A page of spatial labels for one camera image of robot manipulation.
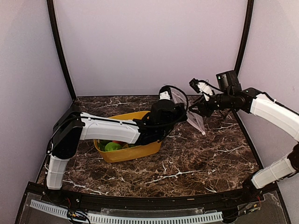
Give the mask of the clear zip top bag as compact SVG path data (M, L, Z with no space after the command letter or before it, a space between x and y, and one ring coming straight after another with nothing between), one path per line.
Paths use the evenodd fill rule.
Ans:
M184 106L187 106L186 97L183 95L182 92L171 87L171 94L172 94L172 101L174 103L183 103ZM194 128L196 128L198 131L200 131L202 135L206 135L204 121L200 115L188 111L186 121Z

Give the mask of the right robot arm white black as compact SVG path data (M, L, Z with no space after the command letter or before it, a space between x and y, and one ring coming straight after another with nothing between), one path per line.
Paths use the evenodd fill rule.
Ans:
M261 117L285 131L294 140L299 140L299 114L271 98L268 93L255 88L242 89L238 76L234 70L217 74L218 94L215 87L204 80L192 79L189 85L201 96L189 107L189 110L202 116L210 117L216 110L242 110L248 114ZM249 202L256 196L256 190L275 181L299 172L299 146L280 160L257 171L239 191L238 198Z

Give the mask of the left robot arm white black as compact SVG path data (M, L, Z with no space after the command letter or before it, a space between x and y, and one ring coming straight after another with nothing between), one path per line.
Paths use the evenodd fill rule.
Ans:
M53 127L48 142L50 164L46 176L47 195L55 203L63 203L61 190L68 161L81 140L115 140L137 146L162 141L178 122L185 121L187 109L183 103L160 99L140 119L103 118L81 112L72 105Z

